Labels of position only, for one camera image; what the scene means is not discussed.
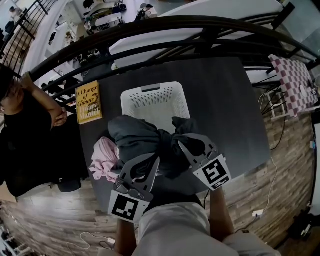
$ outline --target yellow book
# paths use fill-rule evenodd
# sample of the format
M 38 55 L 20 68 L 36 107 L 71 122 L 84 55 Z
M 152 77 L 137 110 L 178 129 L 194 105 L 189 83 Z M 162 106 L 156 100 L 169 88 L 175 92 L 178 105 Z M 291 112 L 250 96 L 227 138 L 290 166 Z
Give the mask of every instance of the yellow book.
M 85 84 L 75 90 L 78 124 L 83 125 L 102 118 L 99 84 Z

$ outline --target checkered tablecloth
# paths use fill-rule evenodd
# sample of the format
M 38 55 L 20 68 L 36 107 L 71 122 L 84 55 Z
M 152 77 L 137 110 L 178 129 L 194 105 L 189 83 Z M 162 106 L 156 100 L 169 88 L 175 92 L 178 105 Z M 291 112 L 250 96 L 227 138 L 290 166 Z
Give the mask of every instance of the checkered tablecloth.
M 285 93 L 286 107 L 291 117 L 295 117 L 299 111 L 311 108 L 318 102 L 317 95 L 311 93 L 309 81 L 312 79 L 304 63 L 273 54 L 269 59 L 279 77 L 281 89 Z M 303 96 L 301 85 L 304 86 L 307 96 Z

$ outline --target pink garment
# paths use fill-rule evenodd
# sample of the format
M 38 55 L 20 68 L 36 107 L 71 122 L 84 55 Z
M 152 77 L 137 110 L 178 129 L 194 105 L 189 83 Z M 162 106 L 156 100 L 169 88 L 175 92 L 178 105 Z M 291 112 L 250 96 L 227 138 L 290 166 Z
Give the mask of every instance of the pink garment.
M 89 166 L 89 170 L 94 172 L 95 180 L 100 180 L 101 177 L 106 177 L 108 182 L 116 183 L 117 174 L 111 172 L 111 168 L 119 159 L 119 150 L 107 137 L 102 137 L 93 147 L 94 153 L 91 157 L 93 160 Z

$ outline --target backpack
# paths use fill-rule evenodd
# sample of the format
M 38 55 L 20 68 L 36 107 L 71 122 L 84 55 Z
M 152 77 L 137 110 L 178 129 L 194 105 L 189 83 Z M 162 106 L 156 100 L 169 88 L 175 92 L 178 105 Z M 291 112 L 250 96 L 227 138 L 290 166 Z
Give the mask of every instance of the backpack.
M 137 16 L 135 17 L 135 21 L 141 21 L 145 18 L 146 14 L 144 9 L 142 9 L 141 11 L 139 11 L 139 13 L 137 14 Z

